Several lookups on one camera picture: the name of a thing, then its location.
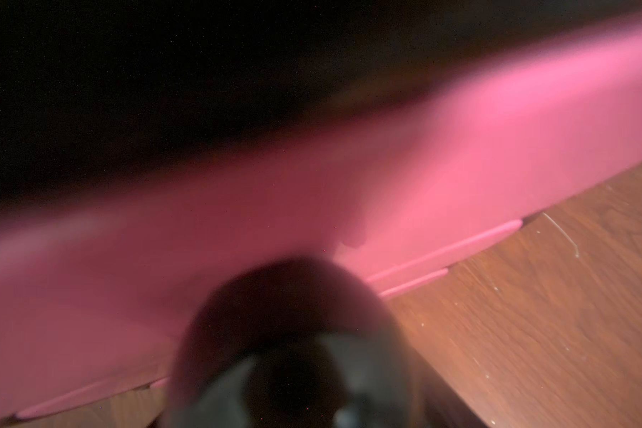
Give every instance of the blurry dark object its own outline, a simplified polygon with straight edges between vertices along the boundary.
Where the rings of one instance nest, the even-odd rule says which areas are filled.
[[[0,0],[0,202],[412,97],[452,64],[638,7]]]
[[[193,321],[166,426],[419,426],[409,357],[358,278],[329,261],[266,266],[219,289]]]

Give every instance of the pink surface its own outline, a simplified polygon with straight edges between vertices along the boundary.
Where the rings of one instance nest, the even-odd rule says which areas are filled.
[[[168,377],[163,377],[159,380],[156,380],[150,384],[150,389],[155,389],[155,388],[164,388],[167,383],[169,383],[169,378]]]
[[[0,417],[154,380],[137,373],[258,264],[327,254],[390,295],[641,162],[642,20],[622,21],[265,151],[0,214]]]

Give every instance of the wood grain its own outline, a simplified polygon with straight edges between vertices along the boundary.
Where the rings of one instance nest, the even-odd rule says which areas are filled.
[[[642,427],[642,165],[390,305],[489,425]]]

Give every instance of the floor scratch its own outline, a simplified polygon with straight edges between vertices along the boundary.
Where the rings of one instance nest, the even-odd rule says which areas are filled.
[[[468,265],[466,263],[462,263],[462,265],[463,265],[464,268],[466,268],[466,270],[468,270],[468,272],[473,276],[473,278],[478,279],[476,274],[473,273],[473,270],[471,270],[471,268],[468,267]]]
[[[573,241],[573,239],[571,239],[571,237],[570,237],[570,236],[569,236],[569,235],[568,235],[568,234],[567,234],[567,233],[566,233],[566,232],[561,228],[561,226],[559,226],[558,224],[556,224],[556,222],[555,222],[551,217],[549,217],[549,216],[547,215],[547,213],[546,213],[546,212],[543,212],[542,214],[544,214],[544,216],[545,216],[546,218],[549,218],[549,221],[551,221],[551,222],[554,224],[554,226],[556,226],[556,228],[557,228],[557,229],[558,229],[562,234],[564,234],[564,236],[566,237],[566,239],[568,239],[568,240],[570,241],[570,243],[571,243],[571,244],[573,244],[573,248],[575,248],[575,250],[576,250],[576,254],[575,254],[575,256],[576,256],[576,258],[579,258],[579,257],[580,257],[580,251],[578,250],[578,244],[576,244],[576,243],[575,243],[575,241]]]
[[[478,265],[478,262],[474,259],[471,259],[471,261],[473,261],[473,264],[476,265],[476,269],[478,269],[480,273],[483,274],[483,277],[485,277],[485,279],[488,280],[488,282],[492,285],[492,288],[494,288],[495,291],[499,291],[499,288],[497,288],[497,284],[494,283],[492,278],[489,277],[488,273],[484,269],[480,268],[480,265]]]

